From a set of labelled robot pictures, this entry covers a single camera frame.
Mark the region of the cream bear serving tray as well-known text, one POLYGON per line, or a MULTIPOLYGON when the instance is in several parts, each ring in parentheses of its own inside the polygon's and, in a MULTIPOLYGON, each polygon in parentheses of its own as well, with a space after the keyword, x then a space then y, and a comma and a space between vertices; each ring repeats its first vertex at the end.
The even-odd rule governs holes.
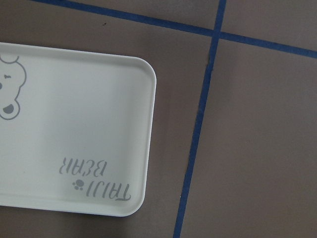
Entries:
POLYGON ((135 213, 156 84, 141 58, 1 43, 1 205, 135 213))

